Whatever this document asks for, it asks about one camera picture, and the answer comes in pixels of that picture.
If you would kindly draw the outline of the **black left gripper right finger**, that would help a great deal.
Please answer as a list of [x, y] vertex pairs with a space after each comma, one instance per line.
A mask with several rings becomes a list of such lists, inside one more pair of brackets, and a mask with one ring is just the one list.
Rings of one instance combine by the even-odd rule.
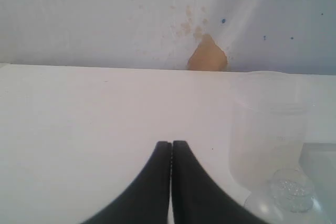
[[173, 142], [172, 208], [175, 223], [265, 223], [211, 179], [186, 141]]

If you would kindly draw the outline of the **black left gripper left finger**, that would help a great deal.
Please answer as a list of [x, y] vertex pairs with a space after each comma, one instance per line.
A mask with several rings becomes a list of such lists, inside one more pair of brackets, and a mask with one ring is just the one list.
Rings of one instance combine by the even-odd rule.
[[172, 144], [157, 142], [133, 182], [85, 223], [168, 223]]

